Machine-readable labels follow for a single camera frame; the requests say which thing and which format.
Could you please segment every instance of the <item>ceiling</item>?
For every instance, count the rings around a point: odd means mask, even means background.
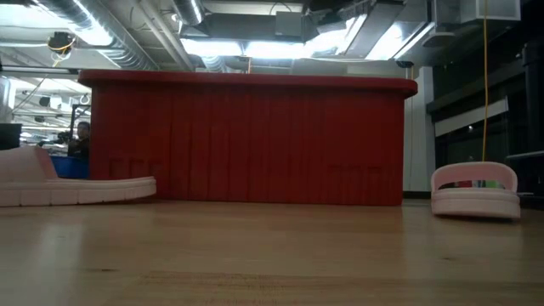
[[[118,22],[118,25],[122,29],[121,41],[133,41],[135,46],[138,49],[141,49],[141,54],[152,63],[156,69],[161,71],[183,71],[184,64],[180,64],[180,58],[178,52],[173,50],[172,52],[172,43],[168,43],[167,33],[164,29],[160,27],[160,23],[157,20],[151,21],[151,25],[154,26],[158,32],[153,31],[150,28],[150,23],[146,22],[145,16],[142,14],[138,8],[134,7],[135,3],[138,1],[132,0],[95,0],[96,3],[101,3],[105,10],[108,12],[108,17],[100,22],[105,22],[105,20]],[[246,35],[246,32],[249,30],[254,30],[257,33],[261,31],[260,24],[261,22],[272,22],[272,27],[276,27],[276,35],[280,17],[275,17],[278,13],[284,14],[287,12],[295,13],[294,15],[300,15],[303,13],[303,16],[310,16],[313,21],[313,24],[316,22],[319,23],[326,14],[327,10],[311,11],[313,8],[335,8],[342,4],[350,4],[353,2],[350,1],[329,1],[329,0],[291,0],[285,3],[278,3],[276,1],[248,1],[248,0],[202,0],[202,5],[207,12],[205,21],[202,24],[196,26],[195,28],[191,27],[182,27],[182,31],[179,33],[179,23],[177,22],[175,10],[173,9],[172,0],[149,0],[150,6],[158,12],[160,15],[161,21],[166,25],[168,34],[179,37],[187,37],[191,31],[219,31],[221,27],[232,26],[236,31],[240,31],[240,35]],[[378,16],[378,6],[374,4],[371,10],[360,11],[360,14],[366,14],[365,19],[361,22],[361,29],[366,29],[368,32],[376,32],[376,45],[372,44],[368,46],[369,37],[362,37],[359,28],[353,30],[354,37],[351,43],[348,44],[348,51],[340,54],[328,54],[329,49],[323,48],[326,51],[323,53],[316,53],[313,51],[311,58],[301,58],[301,59],[253,59],[252,62],[252,72],[253,73],[273,73],[273,74],[298,74],[298,75],[338,75],[338,76],[373,76],[373,77],[404,77],[405,72],[403,69],[398,68],[398,66],[391,59],[396,53],[398,53],[408,42],[414,40],[414,36],[417,33],[420,33],[428,27],[430,22],[438,23],[439,26],[442,26],[444,29],[455,29],[458,31],[456,36],[456,43],[452,45],[460,44],[465,38],[465,33],[481,32],[479,29],[478,22],[469,23],[466,25],[461,25],[457,21],[457,24],[451,23],[448,20],[455,19],[458,16],[458,10],[456,12],[447,11],[451,7],[455,7],[453,3],[459,3],[459,0],[444,0],[439,1],[439,3],[444,4],[445,6],[440,6],[440,12],[446,10],[446,13],[441,13],[440,18],[444,16],[445,22],[440,22],[436,20],[436,17],[432,17],[431,20],[428,19],[428,1],[427,0],[407,0],[405,4],[398,11],[393,12],[392,7],[388,7],[390,3],[394,1],[377,1],[378,4],[384,5],[383,16]],[[242,23],[241,20],[257,20],[255,29],[247,29],[249,24]],[[353,25],[357,22],[355,18],[353,23],[348,26],[343,32],[342,40],[348,40],[350,28],[355,27]],[[310,30],[305,28],[306,24],[303,22],[300,29],[300,37],[289,39],[303,39],[305,37],[313,37],[310,41],[317,44],[318,37],[315,35],[319,34],[319,29],[316,31],[315,25]],[[491,30],[499,32],[504,30],[506,25],[492,25]],[[49,47],[46,45],[48,39],[56,32],[64,31],[73,33],[73,27],[67,25],[64,20],[55,18],[50,14],[45,13],[43,10],[38,9],[34,5],[24,6],[24,5],[8,5],[0,4],[0,60],[3,65],[6,66],[31,66],[31,67],[51,67],[59,59],[58,55],[52,53]],[[421,40],[423,41],[429,34],[435,31],[425,32],[422,35]],[[390,32],[393,33],[393,37],[386,36]],[[222,41],[229,41],[229,39],[222,38]],[[238,43],[241,44],[242,49],[246,52],[248,48],[248,41],[241,41],[236,39]],[[323,40],[326,43],[331,41],[331,37]],[[74,48],[69,53],[69,57],[66,57],[64,60],[57,63],[57,68],[75,68],[75,69],[119,69],[119,65],[114,61],[110,60],[105,56],[105,50],[109,47],[96,47],[89,45],[83,41],[83,39],[78,38],[74,44]],[[366,48],[367,52],[365,54],[360,53],[362,48]],[[445,48],[424,48],[421,45],[421,42],[415,44],[412,49],[410,49],[406,54],[401,57],[401,60],[411,60],[417,65],[435,65],[439,64],[440,61],[452,60],[452,52],[444,52]],[[462,52],[469,51],[469,48],[465,46],[465,49]],[[373,60],[367,60],[370,54]],[[222,60],[229,69],[229,72],[241,72],[246,73],[248,70],[249,61],[244,57],[239,56],[221,56]],[[201,60],[201,57],[188,54],[186,59],[190,62],[191,66],[194,66],[197,71],[206,71],[206,64]],[[55,97],[56,99],[60,97],[66,105],[70,106],[70,103],[76,104],[79,99],[83,96],[86,98],[89,97],[92,93],[89,88],[78,84],[76,82],[77,75],[66,75],[66,76],[52,76],[47,73],[42,73],[38,70],[30,69],[25,73],[3,73],[5,77],[8,77],[13,81],[16,89],[16,101],[15,107],[17,111],[15,112],[15,122],[24,123],[27,127],[46,127],[48,131],[52,131],[53,128],[63,129],[70,125],[70,116],[71,108],[61,108],[60,110],[53,110],[50,107],[43,107],[39,105],[40,95],[48,95]],[[38,83],[42,80],[42,84],[36,90],[36,96],[28,98],[28,95],[24,95],[25,92],[31,92],[36,89]],[[22,107],[17,107],[22,101],[25,103],[22,104]],[[42,116],[44,118],[43,122],[36,122],[35,117]],[[83,114],[81,118],[89,120],[88,116]]]

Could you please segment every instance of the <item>white plastic object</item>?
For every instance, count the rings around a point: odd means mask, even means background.
[[[495,180],[505,189],[439,187],[454,182]],[[431,206],[435,215],[490,218],[521,217],[518,176],[508,166],[496,162],[464,162],[444,166],[431,178]]]
[[[0,207],[123,201],[155,193],[153,177],[104,181],[58,178],[42,148],[0,151]]]

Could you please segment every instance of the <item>red counter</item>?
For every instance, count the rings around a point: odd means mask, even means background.
[[[83,71],[90,176],[161,198],[400,205],[402,79]]]

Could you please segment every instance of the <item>white slipper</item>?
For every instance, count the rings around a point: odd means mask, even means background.
[[[58,178],[42,148],[0,151],[0,207],[123,201],[155,193],[153,177],[105,181]]]

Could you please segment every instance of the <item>wall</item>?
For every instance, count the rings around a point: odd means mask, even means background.
[[[346,77],[399,77],[405,78],[405,70],[392,60],[370,60],[359,63],[343,63],[317,59],[297,59],[291,67],[255,66],[253,73],[291,74],[299,76],[346,76]]]
[[[8,78],[0,77],[0,123],[10,123],[15,103],[15,86]]]
[[[422,67],[419,93],[405,102],[404,191],[430,191],[435,170],[434,125],[427,103],[434,99],[433,68]]]

